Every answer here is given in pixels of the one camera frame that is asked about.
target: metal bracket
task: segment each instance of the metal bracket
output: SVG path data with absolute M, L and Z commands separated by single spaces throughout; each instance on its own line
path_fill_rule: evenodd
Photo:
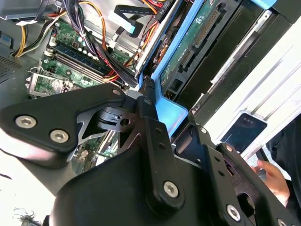
M 147 203 L 157 214 L 170 215 L 182 208 L 185 195 L 168 132 L 148 98 L 138 97 L 136 108 L 139 119 L 130 134 L 120 134 L 118 154 L 141 148 Z
M 177 155 L 202 168 L 202 181 L 208 194 L 206 202 L 211 203 L 211 220 L 218 225 L 251 226 L 240 208 L 223 156 L 214 149 L 208 132 L 201 126 L 189 124 L 174 143 Z
M 283 225 L 298 225 L 291 213 L 278 201 L 234 147 L 221 143 L 216 149 L 240 176 L 240 182 L 235 186 L 236 194 L 245 193 L 254 202 L 257 226 L 278 226 L 279 220 L 285 223 Z
M 0 111 L 0 140 L 6 141 L 0 148 L 39 165 L 59 168 L 82 142 L 92 116 L 106 107 L 122 106 L 125 99 L 119 88 L 103 84 L 8 106 Z M 25 118 L 18 122 L 20 116 Z

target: silver screw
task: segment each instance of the silver screw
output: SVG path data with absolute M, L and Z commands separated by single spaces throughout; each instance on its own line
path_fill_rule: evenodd
M 63 130 L 56 129 L 50 133 L 50 138 L 57 143 L 65 143 L 69 139 L 68 133 Z
M 18 127 L 21 127 L 24 129 L 33 128 L 37 124 L 37 121 L 33 117 L 28 116 L 28 115 L 19 116 L 18 118 L 16 118 L 15 122 Z
M 232 147 L 230 147 L 229 145 L 226 145 L 226 149 L 227 149 L 229 152 L 232 152 L 232 151 L 233 151 Z
M 147 103 L 148 105 L 151 105 L 151 101 L 149 99 L 144 98 L 144 102 Z
M 227 212 L 233 220 L 235 220 L 236 222 L 240 221 L 240 214 L 234 206 L 227 205 Z
M 201 127 L 201 131 L 202 131 L 203 133 L 207 133 L 207 130 L 206 130 L 205 128 L 203 128 L 203 127 Z
M 118 90 L 116 90 L 116 89 L 113 89 L 113 93 L 116 94 L 116 95 L 118 95 L 118 96 L 121 95 L 121 93 Z
M 171 181 L 166 181 L 163 185 L 164 191 L 172 198 L 176 198 L 179 195 L 179 190 L 177 186 L 171 182 Z
M 63 8 L 63 3 L 59 0 L 55 1 L 55 6 L 59 8 Z
M 277 219 L 277 222 L 278 222 L 279 226 L 286 226 L 286 224 L 284 223 L 284 221 L 281 220 L 281 219 Z

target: motherboard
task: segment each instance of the motherboard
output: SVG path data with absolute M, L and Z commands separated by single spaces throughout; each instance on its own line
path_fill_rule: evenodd
M 130 53 L 117 49 L 111 55 L 122 64 L 130 58 Z M 36 71 L 27 79 L 27 87 L 33 97 L 45 97 L 106 82 L 124 90 L 129 88 L 120 78 L 114 81 L 106 78 L 110 67 L 89 53 L 83 39 L 62 19 L 55 23 L 48 48 L 39 67 L 33 70 Z

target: green circuit board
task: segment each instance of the green circuit board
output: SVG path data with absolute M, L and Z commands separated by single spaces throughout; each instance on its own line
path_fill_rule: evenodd
M 99 82 L 83 75 L 82 73 L 75 71 L 72 68 L 47 56 L 44 57 L 42 67 L 48 72 L 68 78 L 73 82 L 73 84 L 80 88 L 86 88 L 100 84 Z
M 87 51 L 85 42 L 67 22 L 58 20 L 58 25 L 59 26 L 55 27 L 52 32 L 53 37 L 76 50 L 81 48 L 82 51 Z M 123 53 L 117 49 L 112 52 L 112 56 L 123 64 L 130 58 L 128 53 Z
M 53 95 L 58 93 L 60 88 L 60 80 L 55 78 L 47 78 L 39 76 L 37 78 L 35 92 L 45 93 L 46 95 Z
M 161 86 L 164 86 L 165 82 L 169 78 L 170 73 L 178 69 L 177 66 L 183 60 L 187 50 L 190 48 L 192 42 L 197 38 L 197 34 L 202 29 L 206 19 L 209 17 L 218 2 L 218 0 L 208 0 L 203 4 L 182 41 L 180 42 L 178 48 L 171 57 L 169 63 L 165 67 L 163 73 L 161 74 Z

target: yellow wire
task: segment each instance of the yellow wire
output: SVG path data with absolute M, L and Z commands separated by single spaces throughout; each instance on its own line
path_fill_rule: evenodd
M 151 8 L 151 10 L 155 13 L 155 14 L 157 14 L 157 11 L 156 11 L 156 9 L 153 7 L 153 6 L 151 6 L 151 4 L 149 4 L 146 0 L 142 0 L 148 7 L 150 7 Z
M 153 28 L 151 29 L 150 31 L 150 34 L 149 36 L 147 37 L 147 40 L 145 41 L 144 45 L 141 47 L 141 49 L 144 49 L 144 47 L 147 45 L 147 43 L 149 42 L 150 38 L 151 38 L 151 34 L 153 33 L 154 29 L 156 28 L 157 26 L 153 26 Z
M 103 81 L 111 81 L 111 80 L 115 79 L 117 76 L 118 76 L 118 75 L 116 74 L 115 76 L 110 77 L 110 78 L 108 78 L 108 79 L 104 79 Z
M 104 21 L 101 11 L 97 8 L 97 6 L 94 3 L 90 2 L 90 1 L 81 1 L 80 4 L 88 4 L 88 5 L 92 6 L 98 13 L 99 17 L 102 20 L 102 24 L 103 24 L 103 48 L 107 49 L 106 44 L 105 44 L 105 37 L 106 37 L 105 21 Z
M 19 48 L 17 54 L 15 55 L 15 57 L 18 57 L 22 53 L 22 51 L 24 49 L 24 46 L 25 46 L 25 37 L 26 37 L 26 34 L 25 34 L 25 28 L 24 28 L 24 26 L 21 26 L 21 30 L 22 30 L 21 44 L 20 44 L 20 48 Z

